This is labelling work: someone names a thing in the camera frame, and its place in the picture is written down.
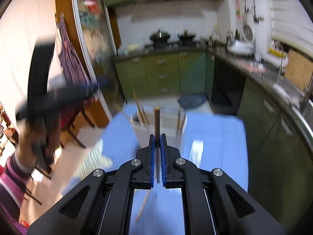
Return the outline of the person left hand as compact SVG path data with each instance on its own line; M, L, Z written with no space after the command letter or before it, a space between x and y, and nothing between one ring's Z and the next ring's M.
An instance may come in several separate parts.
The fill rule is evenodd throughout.
M37 158L33 154L32 145L38 140L48 137L48 143L45 147L48 154L54 153L59 148L60 121L61 116L58 115L48 131L33 129L26 120L17 123L19 146L15 151L15 159L19 169L24 173L31 174L36 165Z

